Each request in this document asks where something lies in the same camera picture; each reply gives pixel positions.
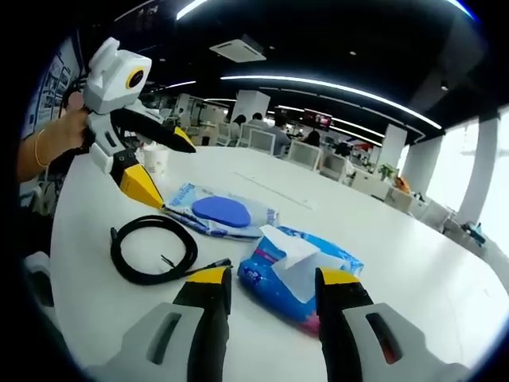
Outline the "person's left hand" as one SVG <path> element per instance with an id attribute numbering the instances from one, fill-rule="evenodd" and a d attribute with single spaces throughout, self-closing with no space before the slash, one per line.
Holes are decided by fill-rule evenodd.
<path id="1" fill-rule="evenodd" d="M 70 110 L 43 128 L 37 140 L 37 157 L 41 164 L 48 165 L 66 151 L 83 145 L 88 115 L 87 108 Z"/>

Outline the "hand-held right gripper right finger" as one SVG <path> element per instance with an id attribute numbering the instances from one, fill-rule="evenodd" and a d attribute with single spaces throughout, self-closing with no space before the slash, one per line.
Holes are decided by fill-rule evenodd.
<path id="1" fill-rule="evenodd" d="M 315 272 L 319 339 L 330 381 L 466 381 L 469 368 L 445 363 L 425 334 L 339 269 Z"/>

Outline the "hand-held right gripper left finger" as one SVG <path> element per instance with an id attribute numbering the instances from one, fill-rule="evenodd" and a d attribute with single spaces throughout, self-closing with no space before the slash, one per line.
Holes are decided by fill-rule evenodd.
<path id="1" fill-rule="evenodd" d="M 229 338 L 231 268 L 191 275 L 174 301 L 153 308 L 122 337 L 120 351 L 87 368 L 94 381 L 221 381 Z"/>

